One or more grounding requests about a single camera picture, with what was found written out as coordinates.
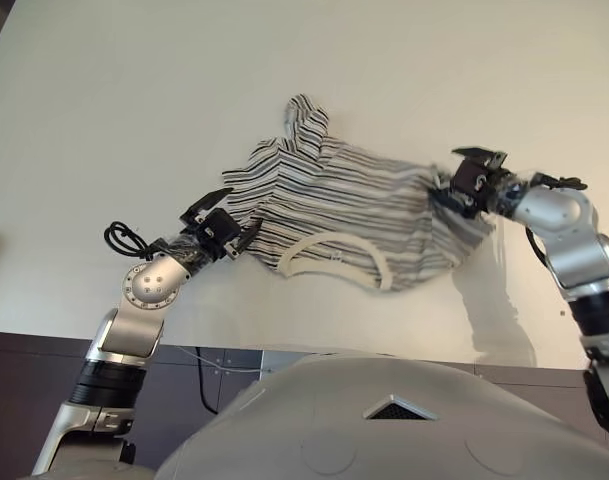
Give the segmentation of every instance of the black and white striped fabric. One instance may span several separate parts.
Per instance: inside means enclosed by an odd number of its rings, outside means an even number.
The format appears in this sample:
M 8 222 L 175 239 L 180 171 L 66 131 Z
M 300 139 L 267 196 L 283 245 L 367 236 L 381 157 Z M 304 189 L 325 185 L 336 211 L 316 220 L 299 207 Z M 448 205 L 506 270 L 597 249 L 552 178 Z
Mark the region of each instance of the black and white striped fabric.
M 286 108 L 286 136 L 259 143 L 245 168 L 223 173 L 228 211 L 262 218 L 248 251 L 286 276 L 320 272 L 404 290 L 459 265 L 492 231 L 431 201 L 448 178 L 328 136 L 326 112 L 305 95 Z

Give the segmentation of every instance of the electrical wire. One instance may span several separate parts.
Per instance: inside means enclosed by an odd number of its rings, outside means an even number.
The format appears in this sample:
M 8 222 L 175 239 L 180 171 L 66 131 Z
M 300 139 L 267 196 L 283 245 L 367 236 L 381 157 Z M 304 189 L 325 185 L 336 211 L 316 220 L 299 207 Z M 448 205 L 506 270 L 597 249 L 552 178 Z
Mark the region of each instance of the electrical wire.
M 111 250 L 120 255 L 141 258 L 147 262 L 153 260 L 153 254 L 157 251 L 156 247 L 146 243 L 142 237 L 131 230 L 124 222 L 112 222 L 104 230 L 104 241 L 111 247 Z
M 179 345 L 175 345 L 175 348 L 177 348 L 179 350 L 182 350 L 185 354 L 187 354 L 187 355 L 189 355 L 189 356 L 191 356 L 193 358 L 197 358 L 198 360 L 206 363 L 207 365 L 215 367 L 218 370 L 222 370 L 224 372 L 232 372 L 232 373 L 260 373 L 260 372 L 270 372 L 271 371 L 269 369 L 262 369 L 262 368 L 223 367 L 219 363 L 211 362 L 210 360 L 204 358 L 203 356 L 196 355 L 193 352 L 189 352 L 184 347 L 180 347 Z
M 219 412 L 211 407 L 211 404 L 206 400 L 206 395 L 204 394 L 204 372 L 202 371 L 202 356 L 200 355 L 200 347 L 195 347 L 195 355 L 197 357 L 197 376 L 200 384 L 200 399 L 202 400 L 202 405 L 204 408 L 211 412 L 213 415 L 217 415 Z
M 533 249 L 533 253 L 535 253 L 535 256 L 537 257 L 537 259 L 542 262 L 542 265 L 544 265 L 545 267 L 546 265 L 546 254 L 540 249 L 540 247 L 537 245 L 537 243 L 535 242 L 535 236 L 533 235 L 533 231 L 526 227 L 526 238 L 528 239 L 528 243 L 531 245 L 531 248 Z

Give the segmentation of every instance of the black robot arm segment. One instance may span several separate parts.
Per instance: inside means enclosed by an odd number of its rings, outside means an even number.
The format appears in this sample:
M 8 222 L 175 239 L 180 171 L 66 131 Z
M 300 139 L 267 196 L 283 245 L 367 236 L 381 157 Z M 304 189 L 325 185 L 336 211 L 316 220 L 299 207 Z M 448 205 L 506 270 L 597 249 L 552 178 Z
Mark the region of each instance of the black robot arm segment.
M 224 209 L 216 208 L 230 192 L 211 192 L 192 205 L 180 217 L 185 228 L 170 241 L 160 238 L 148 245 L 121 222 L 106 230 L 104 238 L 113 250 L 147 261 L 124 277 L 118 308 L 102 321 L 33 475 L 86 459 L 132 463 L 134 447 L 119 437 L 133 423 L 135 402 L 162 336 L 167 309 L 191 277 L 224 256 L 236 259 L 259 231 L 261 222 L 243 229 Z
M 521 179 L 503 168 L 503 152 L 474 147 L 454 153 L 464 160 L 449 187 L 433 192 L 435 200 L 467 218 L 495 213 L 525 226 L 582 332 L 590 359 L 587 391 L 609 431 L 609 237 L 598 231 L 597 212 L 581 191 L 586 185 L 542 173 Z

